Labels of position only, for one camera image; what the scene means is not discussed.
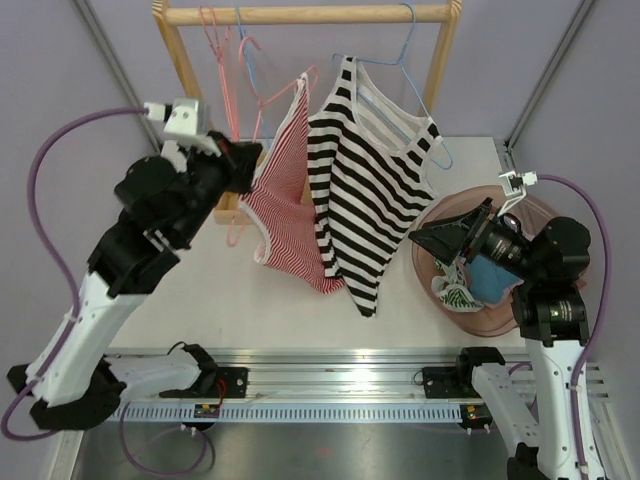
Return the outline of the blue tank top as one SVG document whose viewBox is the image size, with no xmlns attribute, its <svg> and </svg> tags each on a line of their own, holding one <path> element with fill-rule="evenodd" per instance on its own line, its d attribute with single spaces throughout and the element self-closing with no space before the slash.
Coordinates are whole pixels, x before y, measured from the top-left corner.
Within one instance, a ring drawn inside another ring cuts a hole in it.
<svg viewBox="0 0 640 480">
<path fill-rule="evenodd" d="M 470 281 L 469 291 L 483 304 L 499 298 L 505 288 L 522 283 L 520 278 L 482 256 L 467 264 L 466 273 Z"/>
</svg>

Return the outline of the mauve tank top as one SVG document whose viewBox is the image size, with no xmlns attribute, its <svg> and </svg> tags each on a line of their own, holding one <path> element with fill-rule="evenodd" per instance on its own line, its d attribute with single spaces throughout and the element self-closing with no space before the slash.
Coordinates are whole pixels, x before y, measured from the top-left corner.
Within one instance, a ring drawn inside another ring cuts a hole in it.
<svg viewBox="0 0 640 480">
<path fill-rule="evenodd" d="M 492 298 L 490 302 L 485 302 L 484 307 L 492 310 L 496 310 L 502 308 L 505 305 L 508 305 L 512 301 L 512 293 L 513 291 L 520 286 L 520 283 L 516 283 L 511 285 L 508 288 L 505 288 L 499 298 Z"/>
</svg>

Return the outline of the red striped tank top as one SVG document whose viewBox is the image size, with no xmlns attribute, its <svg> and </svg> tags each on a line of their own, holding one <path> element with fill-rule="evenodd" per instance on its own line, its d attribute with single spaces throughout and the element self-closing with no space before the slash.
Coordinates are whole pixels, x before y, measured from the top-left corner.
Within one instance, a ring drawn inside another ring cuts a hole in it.
<svg viewBox="0 0 640 480">
<path fill-rule="evenodd" d="M 315 236 L 315 209 L 303 201 L 307 183 L 309 78 L 294 84 L 289 110 L 278 127 L 265 159 L 257 167 L 251 191 L 239 207 L 256 225 L 262 243 L 256 263 L 305 281 L 321 294 L 344 287 L 344 281 L 325 275 Z"/>
</svg>

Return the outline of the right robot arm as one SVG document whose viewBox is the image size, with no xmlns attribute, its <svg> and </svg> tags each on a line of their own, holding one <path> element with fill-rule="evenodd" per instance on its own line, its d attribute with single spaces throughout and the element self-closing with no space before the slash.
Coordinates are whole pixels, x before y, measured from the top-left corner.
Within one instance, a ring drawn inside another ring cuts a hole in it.
<svg viewBox="0 0 640 480">
<path fill-rule="evenodd" d="M 535 380 L 531 411 L 502 354 L 470 347 L 456 359 L 454 384 L 479 395 L 509 454 L 511 479 L 603 479 L 592 431 L 584 358 L 591 334 L 577 282 L 590 262 L 589 230 L 558 216 L 527 239 L 518 220 L 496 214 L 491 199 L 461 215 L 426 222 L 410 240 L 450 265 L 476 257 L 517 276 L 511 308 Z"/>
</svg>

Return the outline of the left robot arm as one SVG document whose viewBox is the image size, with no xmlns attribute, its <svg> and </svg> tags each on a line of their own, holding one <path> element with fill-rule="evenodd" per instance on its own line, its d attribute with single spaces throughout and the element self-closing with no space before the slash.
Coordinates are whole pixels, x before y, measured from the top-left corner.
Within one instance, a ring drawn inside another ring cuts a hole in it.
<svg viewBox="0 0 640 480">
<path fill-rule="evenodd" d="M 16 365 L 7 379 L 31 396 L 39 438 L 90 430 L 116 410 L 147 396 L 220 397 L 215 360 L 198 344 L 164 355 L 108 359 L 122 325 L 180 262 L 227 192 L 246 193 L 263 147 L 211 131 L 205 147 L 186 147 L 186 168 L 162 155 L 133 163 L 114 193 L 123 206 L 90 254 L 77 303 L 41 356 Z"/>
</svg>

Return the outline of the green striped tank top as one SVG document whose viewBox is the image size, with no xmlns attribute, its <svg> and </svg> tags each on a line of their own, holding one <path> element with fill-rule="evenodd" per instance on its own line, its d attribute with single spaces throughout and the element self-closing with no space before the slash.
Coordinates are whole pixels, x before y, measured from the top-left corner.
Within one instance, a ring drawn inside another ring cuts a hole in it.
<svg viewBox="0 0 640 480">
<path fill-rule="evenodd" d="M 456 264 L 445 265 L 435 260 L 436 275 L 431 280 L 431 290 L 442 306 L 455 313 L 474 313 L 484 308 L 468 289 L 463 270 Z"/>
</svg>

